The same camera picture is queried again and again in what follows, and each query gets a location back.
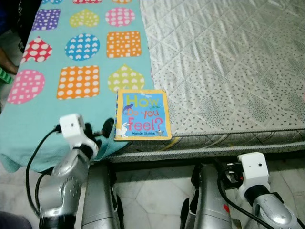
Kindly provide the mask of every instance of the tiled floor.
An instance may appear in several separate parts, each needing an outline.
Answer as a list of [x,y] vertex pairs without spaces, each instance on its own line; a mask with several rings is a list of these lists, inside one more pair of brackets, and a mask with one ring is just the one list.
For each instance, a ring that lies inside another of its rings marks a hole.
[[[271,191],[277,191],[286,205],[299,218],[305,220],[305,166],[303,159],[274,161],[268,163]],[[193,166],[167,167],[117,173],[116,191],[122,199],[126,229],[178,229],[183,201],[191,192]],[[38,219],[32,213],[24,185],[22,168],[14,174],[7,174],[0,166],[0,210],[25,216],[34,229]],[[32,191],[38,174],[31,172]],[[85,188],[82,189],[77,215],[76,229],[81,228],[81,215]],[[235,193],[228,193],[234,199]],[[241,203],[251,210],[249,204]],[[247,218],[231,210],[232,217],[241,220],[242,225],[253,229]]]

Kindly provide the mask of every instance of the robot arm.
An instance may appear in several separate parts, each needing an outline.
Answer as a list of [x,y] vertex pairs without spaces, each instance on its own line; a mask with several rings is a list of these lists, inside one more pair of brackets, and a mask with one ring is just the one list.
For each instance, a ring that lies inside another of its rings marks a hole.
[[80,115],[62,117],[60,126],[71,150],[54,167],[50,181],[40,191],[40,229],[74,229],[81,186],[87,178],[90,160],[101,146]]
[[239,196],[252,206],[253,214],[275,229],[301,229],[296,215],[277,193],[270,193],[268,168],[262,153],[240,155],[243,184]]

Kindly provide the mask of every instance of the book cover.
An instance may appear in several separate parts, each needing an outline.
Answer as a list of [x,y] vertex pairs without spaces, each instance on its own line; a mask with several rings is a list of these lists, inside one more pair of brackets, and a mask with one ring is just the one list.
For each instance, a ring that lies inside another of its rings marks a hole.
[[164,90],[119,89],[115,122],[115,140],[172,138]]

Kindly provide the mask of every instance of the white mattress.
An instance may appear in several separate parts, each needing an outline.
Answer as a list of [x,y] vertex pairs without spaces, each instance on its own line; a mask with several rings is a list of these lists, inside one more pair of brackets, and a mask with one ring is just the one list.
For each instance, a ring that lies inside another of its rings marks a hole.
[[174,139],[133,142],[111,159],[305,149],[304,0],[141,0],[141,8]]

